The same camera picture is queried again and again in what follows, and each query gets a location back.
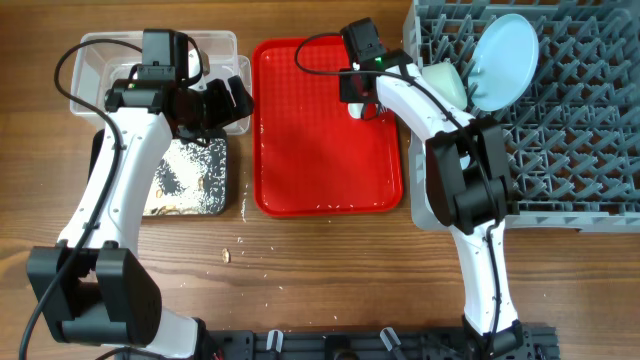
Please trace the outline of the white plastic spoon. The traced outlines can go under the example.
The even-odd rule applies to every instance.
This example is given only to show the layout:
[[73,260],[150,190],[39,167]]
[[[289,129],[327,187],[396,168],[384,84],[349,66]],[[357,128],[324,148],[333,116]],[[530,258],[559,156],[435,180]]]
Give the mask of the white plastic spoon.
[[361,119],[363,116],[363,103],[349,103],[347,106],[349,115],[354,119]]

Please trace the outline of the rice and food scraps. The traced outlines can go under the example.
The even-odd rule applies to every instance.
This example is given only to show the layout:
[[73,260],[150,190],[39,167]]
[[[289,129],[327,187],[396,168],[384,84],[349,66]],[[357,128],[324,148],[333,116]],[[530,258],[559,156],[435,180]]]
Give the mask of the rice and food scraps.
[[144,216],[218,215],[226,206],[228,143],[173,140],[154,175]]

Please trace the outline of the green bowl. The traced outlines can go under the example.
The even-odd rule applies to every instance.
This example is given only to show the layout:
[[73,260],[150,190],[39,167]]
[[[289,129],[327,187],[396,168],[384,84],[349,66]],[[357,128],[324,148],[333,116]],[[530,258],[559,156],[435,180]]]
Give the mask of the green bowl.
[[448,62],[425,66],[422,77],[442,97],[457,109],[465,110],[467,94],[456,68]]

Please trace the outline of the light blue plate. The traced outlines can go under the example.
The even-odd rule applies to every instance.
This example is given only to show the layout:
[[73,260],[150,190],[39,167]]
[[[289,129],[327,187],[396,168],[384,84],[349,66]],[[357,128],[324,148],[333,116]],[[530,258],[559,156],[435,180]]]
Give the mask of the light blue plate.
[[538,59],[539,41],[529,21],[519,14],[497,18],[480,37],[472,56],[471,101],[485,112],[513,104],[531,84]]

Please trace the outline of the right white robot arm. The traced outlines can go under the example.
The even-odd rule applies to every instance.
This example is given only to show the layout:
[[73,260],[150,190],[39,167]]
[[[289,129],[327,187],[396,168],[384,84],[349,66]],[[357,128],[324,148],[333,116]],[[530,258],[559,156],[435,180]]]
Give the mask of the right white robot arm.
[[523,344],[503,249],[512,180],[500,124],[477,119],[437,88],[410,55],[389,50],[373,21],[339,32],[349,59],[343,102],[396,114],[422,141],[429,211],[451,233],[464,281],[464,330],[471,358],[504,356]]

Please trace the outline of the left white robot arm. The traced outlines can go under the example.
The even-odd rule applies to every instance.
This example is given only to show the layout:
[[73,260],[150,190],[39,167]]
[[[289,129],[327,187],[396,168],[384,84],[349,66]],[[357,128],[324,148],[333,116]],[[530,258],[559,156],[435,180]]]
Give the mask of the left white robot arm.
[[189,35],[147,29],[142,56],[116,80],[97,114],[96,157],[78,208],[52,246],[31,251],[27,276],[37,299],[29,318],[44,319],[60,343],[106,346],[159,359],[220,359],[205,323],[162,304],[139,262],[138,237],[156,169],[173,140],[206,146],[226,125],[253,113],[239,76],[191,73],[199,52]]

